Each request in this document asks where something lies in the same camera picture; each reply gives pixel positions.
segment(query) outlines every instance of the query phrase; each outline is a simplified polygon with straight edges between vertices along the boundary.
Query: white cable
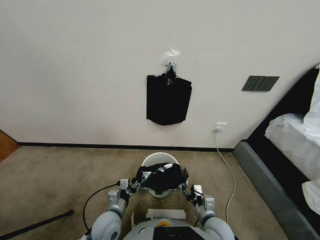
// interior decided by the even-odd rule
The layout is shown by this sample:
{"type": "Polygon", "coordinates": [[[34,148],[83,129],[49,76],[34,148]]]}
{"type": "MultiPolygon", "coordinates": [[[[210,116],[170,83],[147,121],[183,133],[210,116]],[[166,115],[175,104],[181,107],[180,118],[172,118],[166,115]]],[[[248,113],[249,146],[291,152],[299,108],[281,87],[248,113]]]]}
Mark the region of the white cable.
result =
{"type": "Polygon", "coordinates": [[[227,203],[227,208],[226,208],[226,219],[227,219],[227,223],[229,224],[229,220],[228,220],[228,208],[229,208],[229,204],[230,204],[230,201],[234,195],[234,192],[236,191],[236,178],[233,174],[233,171],[231,170],[231,168],[229,167],[229,165],[227,164],[226,160],[224,159],[224,157],[221,155],[221,153],[219,152],[219,149],[217,147],[217,144],[216,144],[216,135],[217,135],[217,132],[214,133],[214,145],[216,146],[217,148],[217,151],[218,153],[220,154],[221,158],[223,159],[224,163],[227,165],[227,167],[229,168],[230,172],[232,173],[232,176],[233,176],[233,181],[234,181],[234,187],[233,187],[233,191],[229,197],[229,200],[228,200],[228,203],[227,203]]]}

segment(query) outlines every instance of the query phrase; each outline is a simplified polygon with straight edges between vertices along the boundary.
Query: black trash bag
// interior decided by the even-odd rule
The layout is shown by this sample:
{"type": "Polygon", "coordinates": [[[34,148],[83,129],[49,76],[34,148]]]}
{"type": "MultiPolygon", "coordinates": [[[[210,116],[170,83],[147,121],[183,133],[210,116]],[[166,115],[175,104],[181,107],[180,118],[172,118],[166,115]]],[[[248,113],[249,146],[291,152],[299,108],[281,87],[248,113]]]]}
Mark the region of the black trash bag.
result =
{"type": "Polygon", "coordinates": [[[132,179],[140,183],[140,188],[155,191],[157,195],[165,191],[187,188],[188,172],[176,163],[158,163],[149,167],[142,166],[132,179]]]}
{"type": "Polygon", "coordinates": [[[172,65],[160,75],[147,76],[147,119],[171,125],[186,120],[191,82],[177,77],[172,65]]]}

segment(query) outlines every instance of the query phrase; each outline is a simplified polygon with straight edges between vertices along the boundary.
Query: gray robot arm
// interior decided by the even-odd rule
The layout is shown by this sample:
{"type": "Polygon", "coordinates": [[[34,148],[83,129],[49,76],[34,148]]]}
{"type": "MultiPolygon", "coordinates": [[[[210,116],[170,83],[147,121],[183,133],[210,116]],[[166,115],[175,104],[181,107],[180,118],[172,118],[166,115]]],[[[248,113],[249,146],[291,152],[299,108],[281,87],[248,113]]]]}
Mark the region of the gray robot arm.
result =
{"type": "MultiPolygon", "coordinates": [[[[121,230],[121,219],[123,218],[129,197],[140,188],[140,183],[136,182],[128,186],[127,179],[120,180],[120,189],[110,190],[108,192],[108,210],[101,214],[92,226],[91,233],[86,236],[86,240],[117,240],[121,230]]],[[[204,239],[234,240],[234,234],[229,225],[222,219],[216,217],[214,212],[214,198],[210,195],[203,195],[201,185],[191,187],[191,192],[182,190],[183,195],[190,201],[194,207],[196,215],[202,225],[202,237],[204,239]]],[[[189,225],[196,232],[200,229],[189,225]]]]}

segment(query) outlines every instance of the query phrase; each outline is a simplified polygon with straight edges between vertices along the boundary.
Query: black pole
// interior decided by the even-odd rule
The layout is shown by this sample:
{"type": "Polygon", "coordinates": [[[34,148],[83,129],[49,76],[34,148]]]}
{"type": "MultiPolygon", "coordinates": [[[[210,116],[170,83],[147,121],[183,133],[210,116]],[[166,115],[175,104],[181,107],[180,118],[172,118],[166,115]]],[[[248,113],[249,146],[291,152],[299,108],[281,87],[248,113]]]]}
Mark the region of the black pole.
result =
{"type": "Polygon", "coordinates": [[[46,225],[46,224],[48,224],[48,223],[54,222],[54,221],[56,221],[56,220],[58,220],[58,219],[60,219],[60,218],[64,218],[64,217],[67,217],[67,216],[71,216],[72,214],[73,214],[73,210],[70,210],[70,211],[68,211],[68,212],[66,212],[66,213],[63,213],[63,214],[61,214],[61,215],[58,215],[58,216],[55,216],[55,217],[46,219],[46,220],[44,220],[44,221],[41,221],[41,222],[32,224],[32,225],[30,225],[30,226],[28,226],[28,227],[24,227],[24,228],[21,228],[21,229],[19,229],[19,230],[14,231],[14,232],[7,233],[7,234],[5,234],[5,235],[2,235],[2,236],[0,236],[0,240],[7,240],[7,239],[9,239],[9,238],[13,238],[13,237],[18,236],[18,235],[20,235],[20,234],[22,234],[22,233],[29,232],[29,231],[31,231],[31,230],[33,230],[33,229],[35,229],[35,228],[38,228],[38,227],[41,227],[41,226],[46,225]]]}

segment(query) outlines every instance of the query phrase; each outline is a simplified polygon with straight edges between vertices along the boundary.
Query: white bedsheet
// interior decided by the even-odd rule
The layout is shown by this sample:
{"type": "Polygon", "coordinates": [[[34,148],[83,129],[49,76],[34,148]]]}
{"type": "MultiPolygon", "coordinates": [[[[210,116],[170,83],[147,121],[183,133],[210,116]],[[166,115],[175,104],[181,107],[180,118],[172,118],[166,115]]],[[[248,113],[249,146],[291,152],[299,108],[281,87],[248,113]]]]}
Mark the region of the white bedsheet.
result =
{"type": "Polygon", "coordinates": [[[284,114],[270,122],[265,136],[311,181],[302,184],[309,207],[320,215],[320,137],[305,133],[303,116],[284,114]]]}

